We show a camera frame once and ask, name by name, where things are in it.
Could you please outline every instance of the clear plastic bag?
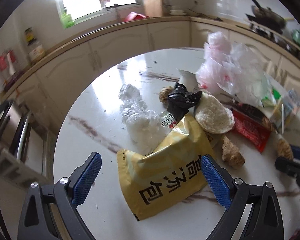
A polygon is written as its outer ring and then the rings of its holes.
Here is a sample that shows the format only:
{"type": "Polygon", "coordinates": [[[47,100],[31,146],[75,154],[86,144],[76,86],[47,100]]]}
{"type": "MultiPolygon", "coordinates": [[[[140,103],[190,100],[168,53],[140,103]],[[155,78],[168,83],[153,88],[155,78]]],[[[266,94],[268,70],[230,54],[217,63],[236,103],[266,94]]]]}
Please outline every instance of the clear plastic bag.
{"type": "Polygon", "coordinates": [[[229,55],[229,41],[220,37],[222,33],[212,33],[205,44],[206,62],[196,72],[196,78],[203,89],[212,95],[224,90],[230,95],[236,95],[240,101],[252,106],[262,106],[261,99],[271,95],[271,85],[267,80],[262,62],[246,45],[233,44],[229,55]]]}
{"type": "Polygon", "coordinates": [[[152,151],[163,141],[170,129],[161,125],[160,115],[148,110],[142,100],[140,91],[133,85],[123,85],[119,92],[122,122],[126,124],[128,133],[137,143],[139,152],[143,155],[152,151]]]}

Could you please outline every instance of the countertop edge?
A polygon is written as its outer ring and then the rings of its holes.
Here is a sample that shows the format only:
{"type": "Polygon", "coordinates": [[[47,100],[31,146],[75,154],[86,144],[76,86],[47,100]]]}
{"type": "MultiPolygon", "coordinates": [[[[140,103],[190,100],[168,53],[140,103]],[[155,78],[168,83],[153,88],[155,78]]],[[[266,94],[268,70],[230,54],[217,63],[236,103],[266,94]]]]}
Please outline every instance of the countertop edge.
{"type": "Polygon", "coordinates": [[[41,59],[38,63],[35,65],[31,66],[21,77],[12,85],[12,87],[6,92],[6,93],[1,93],[0,94],[0,101],[6,100],[27,78],[29,78],[33,73],[35,73],[39,68],[47,64],[49,61],[53,60],[57,56],[61,55],[62,53],[66,52],[69,49],[72,49],[84,42],[87,42],[91,39],[97,38],[99,36],[138,26],[138,25],[145,25],[145,24],[151,24],[151,23],[158,23],[158,22],[170,22],[170,21],[189,21],[189,22],[198,22],[198,23],[206,23],[209,25],[214,25],[218,26],[221,28],[225,28],[228,30],[232,30],[238,33],[241,33],[245,36],[248,36],[250,38],[253,38],[266,46],[274,49],[278,53],[284,55],[288,60],[290,60],[292,63],[297,65],[300,68],[300,61],[295,58],[293,55],[291,55],[289,52],[287,52],[285,49],[280,47],[279,45],[271,42],[270,40],[261,37],[258,34],[255,34],[248,29],[245,30],[243,28],[239,28],[235,25],[242,25],[242,26],[247,26],[243,23],[240,22],[235,22],[231,20],[227,20],[227,22],[218,22],[215,20],[211,19],[203,19],[203,18],[197,18],[197,17],[189,17],[189,16],[168,16],[168,17],[154,17],[154,18],[146,18],[146,19],[141,19],[141,20],[135,20],[135,21],[130,21],[130,22],[124,22],[124,23],[119,23],[116,25],[111,25],[105,28],[101,28],[99,30],[87,33],[85,35],[79,36],[78,38],[75,38],[64,45],[58,47],[57,49],[53,50],[49,54],[47,54],[43,59],[41,59]]]}

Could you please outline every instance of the white kitchen cabinet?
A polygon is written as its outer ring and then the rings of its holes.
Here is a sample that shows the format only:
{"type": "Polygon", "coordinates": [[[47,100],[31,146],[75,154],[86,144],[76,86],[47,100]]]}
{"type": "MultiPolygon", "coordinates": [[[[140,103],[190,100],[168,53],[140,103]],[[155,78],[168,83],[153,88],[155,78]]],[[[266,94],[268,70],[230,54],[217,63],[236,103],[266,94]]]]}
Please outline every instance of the white kitchen cabinet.
{"type": "Polygon", "coordinates": [[[233,31],[230,31],[229,33],[229,40],[231,42],[243,43],[249,47],[255,54],[259,56],[263,63],[263,70],[279,83],[282,82],[282,80],[280,80],[280,70],[278,69],[281,55],[278,52],[253,38],[233,31]]]}
{"type": "Polygon", "coordinates": [[[205,23],[191,22],[191,47],[203,48],[204,43],[208,42],[210,33],[222,32],[227,38],[229,30],[205,23]]]}
{"type": "Polygon", "coordinates": [[[16,92],[17,102],[24,102],[40,123],[48,127],[54,134],[58,134],[63,121],[61,111],[51,97],[44,93],[36,74],[31,75],[18,86],[16,92]]]}
{"type": "Polygon", "coordinates": [[[85,42],[48,62],[36,75],[42,90],[57,104],[64,119],[77,97],[98,77],[99,69],[85,42]]]}
{"type": "Polygon", "coordinates": [[[131,57],[150,51],[146,25],[114,31],[89,41],[100,74],[131,57]]]}
{"type": "Polygon", "coordinates": [[[190,22],[160,22],[148,24],[150,49],[190,47],[190,22]]]}
{"type": "Polygon", "coordinates": [[[283,56],[279,63],[279,69],[282,74],[282,86],[287,91],[294,88],[300,95],[300,69],[283,56]]]}

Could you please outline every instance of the red snack wrapper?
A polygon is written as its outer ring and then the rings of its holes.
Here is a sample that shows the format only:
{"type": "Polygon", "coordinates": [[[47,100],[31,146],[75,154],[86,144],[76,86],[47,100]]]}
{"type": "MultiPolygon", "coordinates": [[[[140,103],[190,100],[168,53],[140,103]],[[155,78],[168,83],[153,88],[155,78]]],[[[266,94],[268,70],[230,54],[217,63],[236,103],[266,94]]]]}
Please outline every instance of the red snack wrapper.
{"type": "Polygon", "coordinates": [[[234,130],[249,139],[259,152],[263,152],[271,131],[235,109],[232,109],[232,113],[234,116],[234,130]]]}

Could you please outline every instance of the frying pan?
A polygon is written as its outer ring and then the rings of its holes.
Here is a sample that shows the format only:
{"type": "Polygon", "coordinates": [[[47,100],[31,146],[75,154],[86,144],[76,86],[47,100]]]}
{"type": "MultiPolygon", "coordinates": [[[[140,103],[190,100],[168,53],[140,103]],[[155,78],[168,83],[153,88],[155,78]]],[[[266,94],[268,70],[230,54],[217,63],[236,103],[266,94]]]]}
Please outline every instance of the frying pan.
{"type": "Polygon", "coordinates": [[[263,18],[264,20],[268,19],[269,22],[275,22],[280,29],[284,29],[286,27],[286,20],[279,14],[274,13],[269,7],[262,8],[257,0],[252,1],[255,5],[252,5],[251,9],[256,18],[263,18]]]}

